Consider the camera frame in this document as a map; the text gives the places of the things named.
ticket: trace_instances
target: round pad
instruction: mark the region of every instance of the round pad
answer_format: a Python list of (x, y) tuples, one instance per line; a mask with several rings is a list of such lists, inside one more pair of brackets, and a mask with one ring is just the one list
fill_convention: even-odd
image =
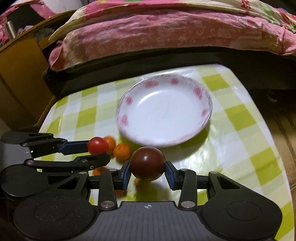
[(27, 197), (48, 187), (47, 176), (23, 165), (5, 168), (0, 174), (0, 185), (4, 192), (13, 197)]
[(13, 220), (19, 232), (30, 239), (54, 241), (78, 235), (94, 215), (94, 208), (84, 199), (31, 197), (17, 206)]
[(201, 210), (209, 230), (228, 240), (264, 240), (274, 237), (281, 225), (279, 207), (261, 195), (214, 197)]
[(233, 202), (227, 207), (228, 214), (240, 221), (251, 221), (261, 215), (261, 209), (251, 202)]

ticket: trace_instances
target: table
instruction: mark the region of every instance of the table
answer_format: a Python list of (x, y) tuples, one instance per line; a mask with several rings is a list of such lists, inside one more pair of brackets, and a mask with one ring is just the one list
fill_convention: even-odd
[[(166, 159), (177, 169), (188, 168), (198, 175), (218, 171), (273, 200), (281, 208), (283, 222), (276, 236), (280, 241), (294, 240), (294, 214), (286, 172), (271, 133), (244, 86), (228, 68), (200, 65), (164, 70), (139, 77), (95, 86), (58, 101), (48, 113), (40, 132), (53, 133), (69, 141), (94, 136), (114, 136), (132, 150), (139, 146), (123, 137), (116, 126), (115, 110), (122, 95), (135, 83), (150, 76), (176, 73), (195, 79), (208, 89), (213, 113), (205, 129), (178, 146), (162, 148)], [(41, 160), (70, 161), (79, 155), (60, 153)], [(120, 169), (111, 159), (107, 168)], [(97, 204), (98, 190), (92, 190), (90, 202)], [(164, 177), (134, 185), (131, 177), (127, 194), (121, 201), (178, 202), (180, 191), (171, 191)], [(198, 190), (198, 205), (207, 201), (205, 190)]]

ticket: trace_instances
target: orange cherry tomato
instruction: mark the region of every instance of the orange cherry tomato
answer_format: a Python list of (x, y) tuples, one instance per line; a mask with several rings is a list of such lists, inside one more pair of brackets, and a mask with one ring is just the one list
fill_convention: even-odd
[(131, 150), (127, 144), (121, 143), (114, 148), (113, 155), (118, 161), (126, 161), (131, 156)]
[(127, 190), (115, 190), (115, 196), (117, 198), (124, 197), (127, 194)]
[(93, 170), (93, 175), (94, 176), (101, 175), (101, 172), (105, 170), (109, 170), (109, 169), (107, 169), (106, 167), (97, 167), (95, 170)]
[(104, 137), (104, 140), (107, 141), (109, 144), (109, 150), (107, 151), (107, 153), (109, 155), (111, 155), (113, 153), (115, 146), (116, 146), (115, 139), (112, 136), (106, 136), (106, 137)]
[(135, 184), (135, 186), (137, 186), (137, 185), (139, 185), (140, 181), (141, 181), (140, 179), (135, 178), (133, 183)]

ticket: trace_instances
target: floral blanket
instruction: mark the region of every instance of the floral blanket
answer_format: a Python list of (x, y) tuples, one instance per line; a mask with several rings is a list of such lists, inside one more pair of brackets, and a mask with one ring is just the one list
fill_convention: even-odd
[(132, 12), (151, 9), (196, 7), (262, 18), (296, 33), (296, 16), (259, 0), (97, 0), (78, 9), (49, 39), (55, 42), (69, 32), (93, 23), (111, 20)]
[(71, 31), (49, 58), (54, 71), (133, 51), (219, 46), (280, 55), (296, 52), (296, 34), (260, 17), (185, 8), (127, 14)]

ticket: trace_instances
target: white plate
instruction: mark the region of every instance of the white plate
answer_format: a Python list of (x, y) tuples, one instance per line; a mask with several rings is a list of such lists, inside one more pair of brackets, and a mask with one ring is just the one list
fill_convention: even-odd
[(201, 84), (180, 75), (163, 74), (140, 81), (122, 96), (116, 123), (135, 143), (168, 147), (200, 133), (212, 109), (211, 96)]

